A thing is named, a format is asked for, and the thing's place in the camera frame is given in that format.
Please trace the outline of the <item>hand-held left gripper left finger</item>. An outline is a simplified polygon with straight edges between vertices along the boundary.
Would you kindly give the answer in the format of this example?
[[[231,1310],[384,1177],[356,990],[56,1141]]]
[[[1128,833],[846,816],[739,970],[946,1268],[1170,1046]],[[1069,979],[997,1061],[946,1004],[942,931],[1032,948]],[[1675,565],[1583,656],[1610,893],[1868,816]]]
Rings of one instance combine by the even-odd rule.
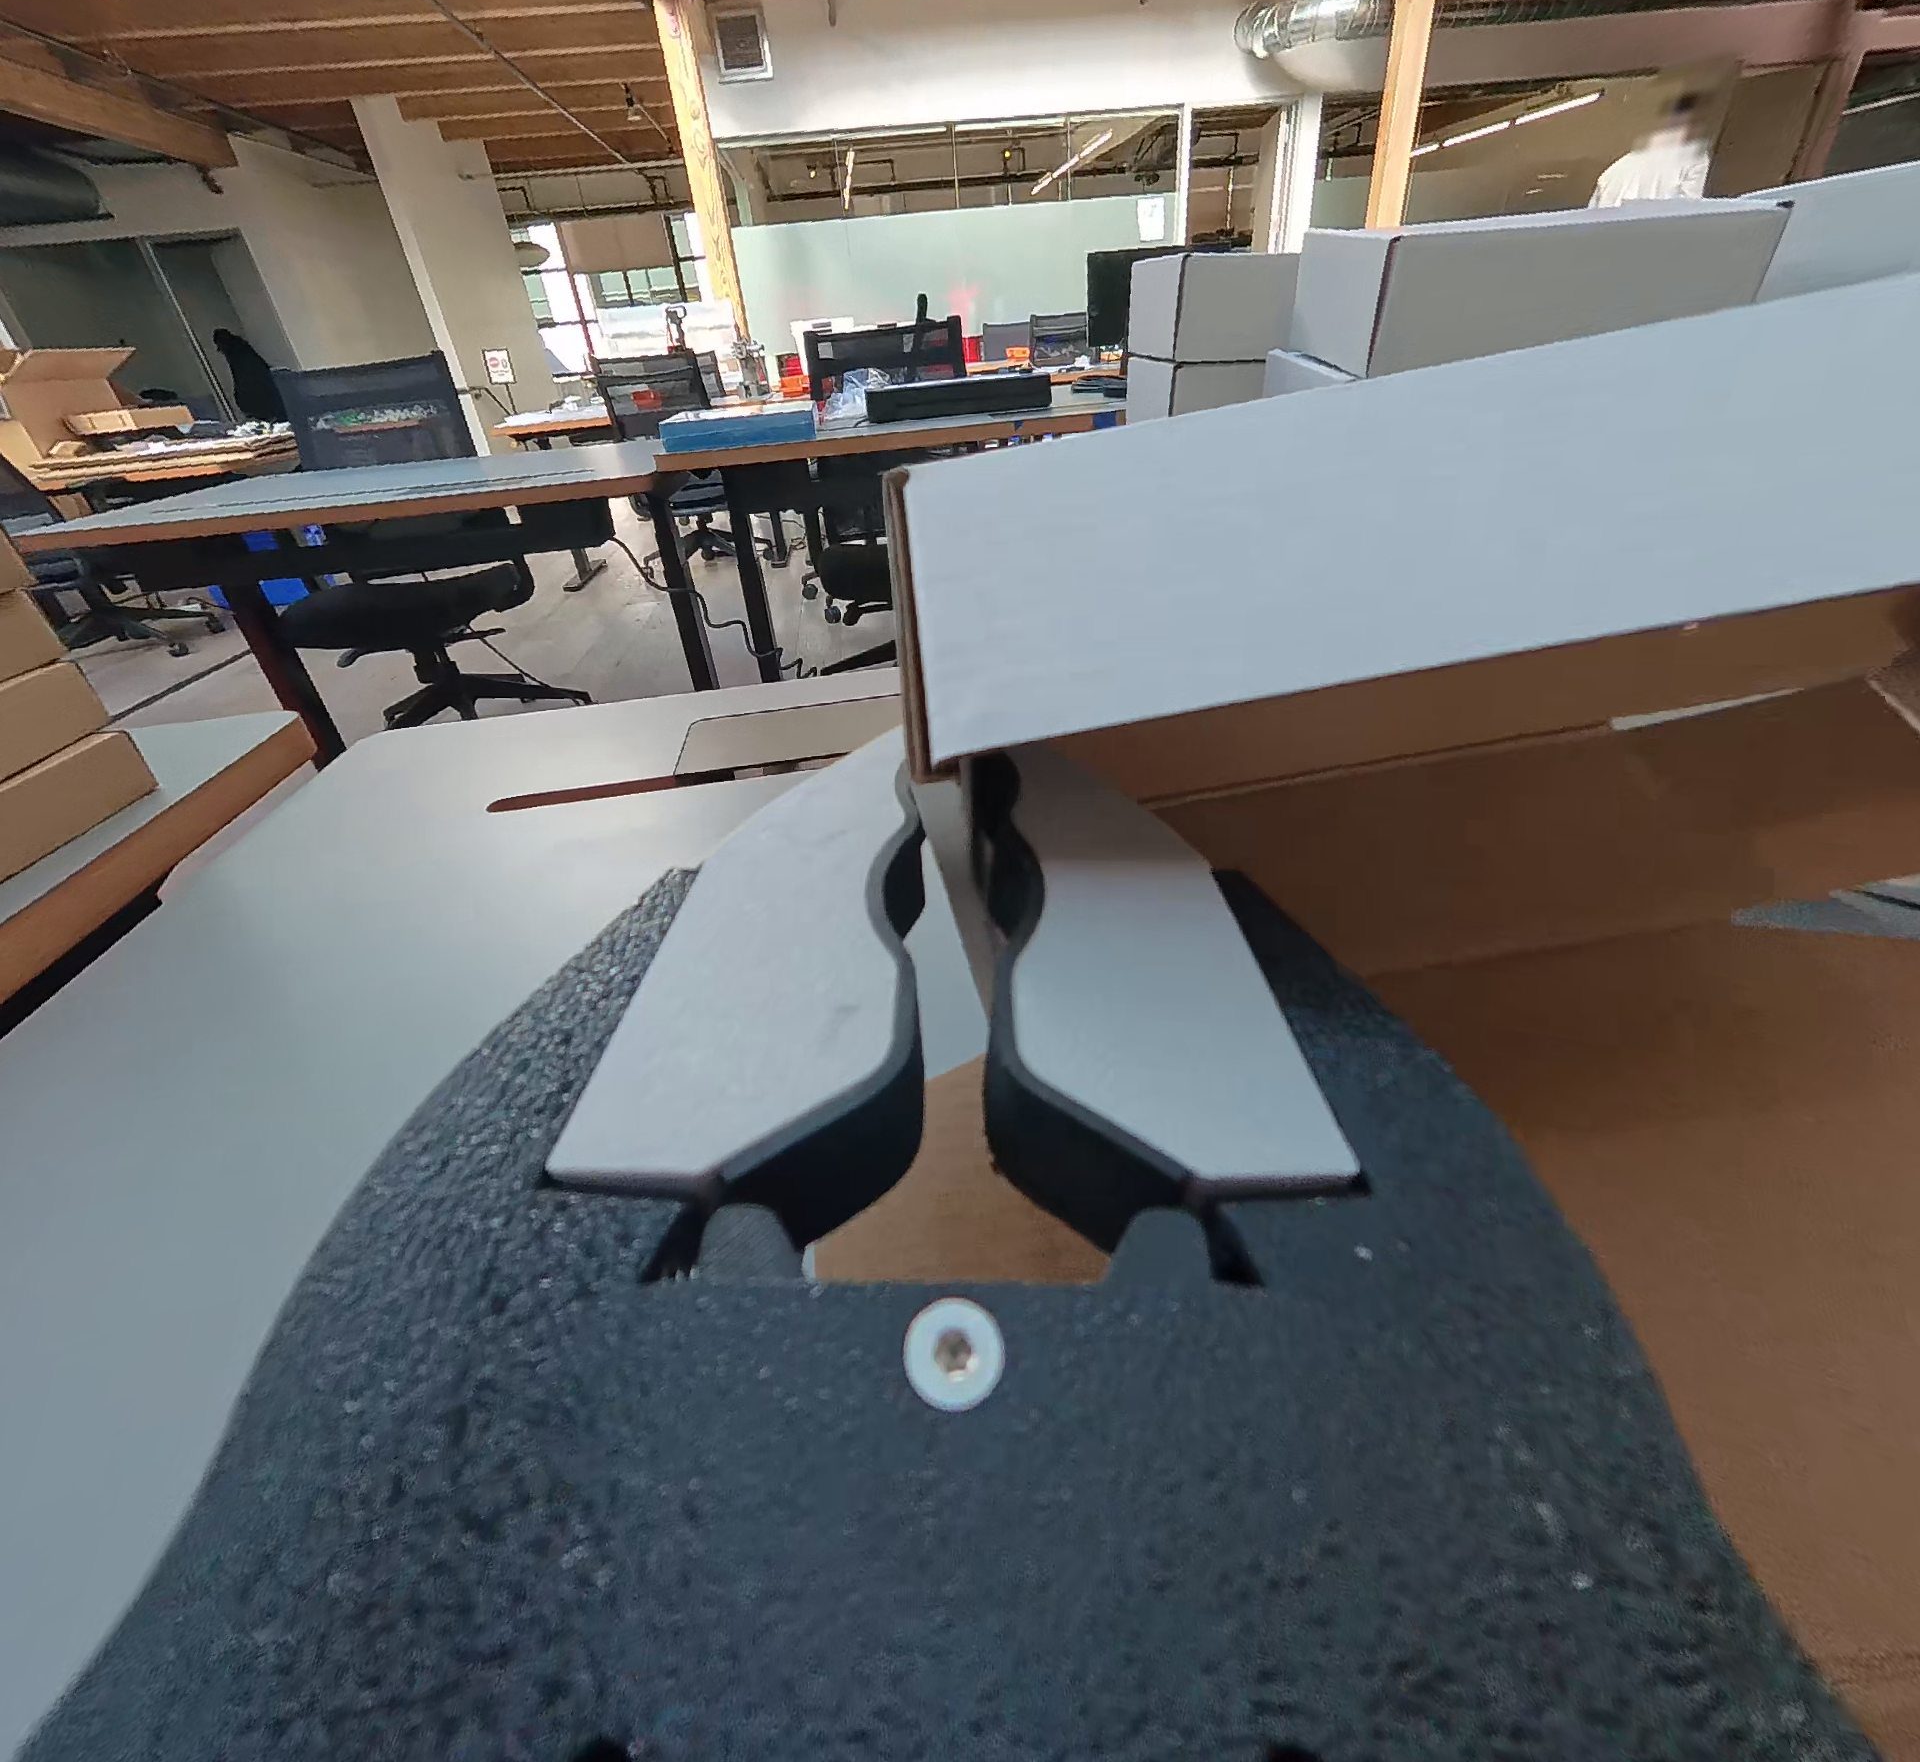
[[[561,1187],[773,1213],[810,1246],[905,1173],[926,889],[902,758],[841,758],[702,866],[547,1156]]]

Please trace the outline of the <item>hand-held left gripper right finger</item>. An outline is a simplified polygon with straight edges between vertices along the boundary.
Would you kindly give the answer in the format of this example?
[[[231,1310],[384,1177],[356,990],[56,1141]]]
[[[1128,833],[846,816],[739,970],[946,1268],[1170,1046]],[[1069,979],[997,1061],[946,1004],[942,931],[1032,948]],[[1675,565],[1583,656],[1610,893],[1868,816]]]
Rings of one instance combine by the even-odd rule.
[[[982,1126],[1020,1194],[1116,1254],[1140,1216],[1364,1182],[1212,866],[1045,749],[969,769],[995,938]]]

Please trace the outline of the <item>white cardboard box brown inside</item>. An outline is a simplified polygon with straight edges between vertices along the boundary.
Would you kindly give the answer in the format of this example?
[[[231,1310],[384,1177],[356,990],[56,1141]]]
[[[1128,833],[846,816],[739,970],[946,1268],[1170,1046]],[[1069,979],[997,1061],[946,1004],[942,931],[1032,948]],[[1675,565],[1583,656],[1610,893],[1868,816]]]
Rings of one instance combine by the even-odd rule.
[[[1380,993],[1917,1759],[1917,272],[892,496],[920,766],[1066,750]]]

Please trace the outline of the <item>blue flat box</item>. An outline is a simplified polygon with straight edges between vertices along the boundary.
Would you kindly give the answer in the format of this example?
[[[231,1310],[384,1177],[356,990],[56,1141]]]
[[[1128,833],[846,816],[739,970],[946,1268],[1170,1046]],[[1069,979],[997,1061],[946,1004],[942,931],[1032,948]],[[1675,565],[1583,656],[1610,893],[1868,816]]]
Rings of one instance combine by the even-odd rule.
[[[711,453],[809,443],[817,431],[817,412],[801,400],[682,409],[660,419],[657,439],[668,453]]]

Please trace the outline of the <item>open brown cardboard box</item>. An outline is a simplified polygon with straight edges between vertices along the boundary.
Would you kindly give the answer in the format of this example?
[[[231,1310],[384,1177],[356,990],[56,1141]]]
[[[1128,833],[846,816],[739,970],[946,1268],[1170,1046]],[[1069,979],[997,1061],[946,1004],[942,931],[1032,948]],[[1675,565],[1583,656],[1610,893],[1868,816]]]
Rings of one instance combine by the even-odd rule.
[[[124,398],[118,374],[131,345],[100,349],[3,349],[3,456],[37,488],[74,451],[99,438],[186,429],[187,405],[140,405]]]

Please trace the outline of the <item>wood-edged office desk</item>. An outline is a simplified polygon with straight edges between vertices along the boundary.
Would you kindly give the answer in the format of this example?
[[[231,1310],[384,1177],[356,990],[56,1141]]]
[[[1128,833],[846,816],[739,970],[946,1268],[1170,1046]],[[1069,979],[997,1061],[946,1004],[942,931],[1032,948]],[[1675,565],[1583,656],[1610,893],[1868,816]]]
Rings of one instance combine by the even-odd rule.
[[[728,515],[734,571],[741,586],[746,650],[761,682],[783,678],[767,586],[750,521],[767,517],[775,529],[788,512],[801,515],[818,590],[841,608],[843,624],[894,607],[889,553],[879,521],[879,477],[895,464],[943,453],[1030,445],[1043,439],[1116,428],[1126,419],[1117,398],[1067,391],[1046,412],[1016,415],[958,415],[895,426],[841,424],[818,428],[809,443],[668,453],[657,445],[653,473],[638,492],[655,531],[660,590],[668,596],[687,671],[697,690],[716,688],[709,645],[709,615],[691,585],[675,535],[672,503],[689,477],[716,473],[721,507]]]

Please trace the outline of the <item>black mesh office chair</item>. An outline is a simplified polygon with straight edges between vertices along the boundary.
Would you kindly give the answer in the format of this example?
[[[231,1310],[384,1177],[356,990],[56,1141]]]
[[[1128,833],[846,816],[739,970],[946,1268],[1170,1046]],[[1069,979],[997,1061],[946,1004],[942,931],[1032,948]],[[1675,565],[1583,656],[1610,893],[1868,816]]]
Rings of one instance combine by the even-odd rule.
[[[957,382],[969,374],[961,314],[922,314],[870,329],[806,326],[799,341],[818,413],[864,407],[870,390]]]
[[[612,431],[627,441],[657,438],[660,424],[673,413],[727,404],[718,361],[711,351],[602,356],[594,361],[592,374]]]

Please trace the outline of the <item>blue storage bin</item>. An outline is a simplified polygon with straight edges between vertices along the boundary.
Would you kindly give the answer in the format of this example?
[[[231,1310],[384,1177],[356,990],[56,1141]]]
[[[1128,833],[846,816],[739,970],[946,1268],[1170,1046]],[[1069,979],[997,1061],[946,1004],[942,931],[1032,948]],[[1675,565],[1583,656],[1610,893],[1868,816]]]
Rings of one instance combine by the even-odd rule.
[[[279,526],[279,529],[248,529],[238,532],[223,532],[210,536],[206,540],[208,555],[221,565],[231,565],[242,555],[248,556],[273,556],[273,555],[292,555],[297,549],[324,549],[328,545],[328,535],[323,526],[302,524],[302,526]],[[263,601],[273,608],[285,608],[295,604],[330,585],[335,585],[330,575],[310,575],[310,576],[252,576],[252,590],[263,596]]]

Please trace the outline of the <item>black long case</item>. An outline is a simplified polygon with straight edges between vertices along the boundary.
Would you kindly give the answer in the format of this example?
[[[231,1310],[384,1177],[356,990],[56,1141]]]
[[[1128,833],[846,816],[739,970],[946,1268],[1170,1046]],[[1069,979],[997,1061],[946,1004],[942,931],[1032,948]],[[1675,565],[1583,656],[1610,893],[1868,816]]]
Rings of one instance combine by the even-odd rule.
[[[953,419],[958,415],[1016,415],[1052,407],[1055,383],[1043,372],[1010,372],[979,378],[867,383],[865,419],[871,426]]]

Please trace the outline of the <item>grey wood-edged table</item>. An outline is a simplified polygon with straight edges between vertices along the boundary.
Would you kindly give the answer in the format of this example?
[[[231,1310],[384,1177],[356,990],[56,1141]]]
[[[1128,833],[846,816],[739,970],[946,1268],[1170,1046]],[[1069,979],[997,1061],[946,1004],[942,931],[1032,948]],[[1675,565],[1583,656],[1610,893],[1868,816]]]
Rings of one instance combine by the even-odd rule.
[[[612,503],[642,501],[662,536],[685,475],[653,439],[458,456],[227,481],[13,536],[22,556],[73,555],[144,590],[215,586],[281,708],[324,769],[347,745],[261,586],[349,575],[523,566],[613,540]]]

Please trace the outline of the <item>black swivel office chair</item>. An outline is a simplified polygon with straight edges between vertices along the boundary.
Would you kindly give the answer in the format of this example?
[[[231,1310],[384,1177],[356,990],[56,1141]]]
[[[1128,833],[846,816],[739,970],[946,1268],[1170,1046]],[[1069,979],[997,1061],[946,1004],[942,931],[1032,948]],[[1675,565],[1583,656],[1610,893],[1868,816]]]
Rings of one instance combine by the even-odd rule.
[[[276,374],[281,404],[295,433],[304,472],[381,467],[454,459],[477,453],[468,413],[442,353],[339,369]],[[430,555],[424,572],[378,569],[335,572],[281,618],[281,629],[298,650],[330,650],[340,666],[367,656],[406,656],[418,690],[384,713],[389,730],[424,726],[443,716],[477,720],[485,702],[592,704],[592,694],[543,683],[512,666],[506,674],[463,671],[454,648],[493,642],[479,629],[485,618],[504,615],[534,596],[537,579],[525,556],[494,559],[486,566],[454,569],[468,532],[504,529],[502,510],[327,524],[324,545],[400,542]]]

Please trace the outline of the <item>black computer monitor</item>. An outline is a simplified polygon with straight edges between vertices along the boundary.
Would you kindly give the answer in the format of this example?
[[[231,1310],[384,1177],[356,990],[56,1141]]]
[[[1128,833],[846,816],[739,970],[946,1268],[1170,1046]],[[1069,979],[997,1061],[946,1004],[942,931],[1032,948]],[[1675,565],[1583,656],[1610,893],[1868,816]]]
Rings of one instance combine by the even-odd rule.
[[[1140,246],[1088,255],[1086,322],[1090,351],[1126,349],[1136,267],[1185,253],[1180,246]]]

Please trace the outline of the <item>stack of white closed boxes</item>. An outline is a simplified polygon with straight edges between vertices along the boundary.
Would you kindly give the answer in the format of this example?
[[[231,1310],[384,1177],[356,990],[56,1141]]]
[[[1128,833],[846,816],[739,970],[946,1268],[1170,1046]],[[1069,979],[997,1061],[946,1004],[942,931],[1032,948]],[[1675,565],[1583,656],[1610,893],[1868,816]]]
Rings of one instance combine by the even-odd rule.
[[[1919,267],[1919,165],[1732,199],[1311,230],[1131,272],[1128,422],[1614,334]]]

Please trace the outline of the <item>silver air duct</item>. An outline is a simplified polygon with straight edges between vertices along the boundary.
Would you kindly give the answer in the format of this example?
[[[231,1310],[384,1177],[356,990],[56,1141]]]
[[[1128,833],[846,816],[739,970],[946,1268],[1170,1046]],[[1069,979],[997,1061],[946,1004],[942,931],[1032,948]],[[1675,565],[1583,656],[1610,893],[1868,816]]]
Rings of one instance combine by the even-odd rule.
[[[1279,60],[1314,47],[1377,40],[1390,35],[1394,0],[1252,3],[1234,23],[1234,44],[1261,60]]]

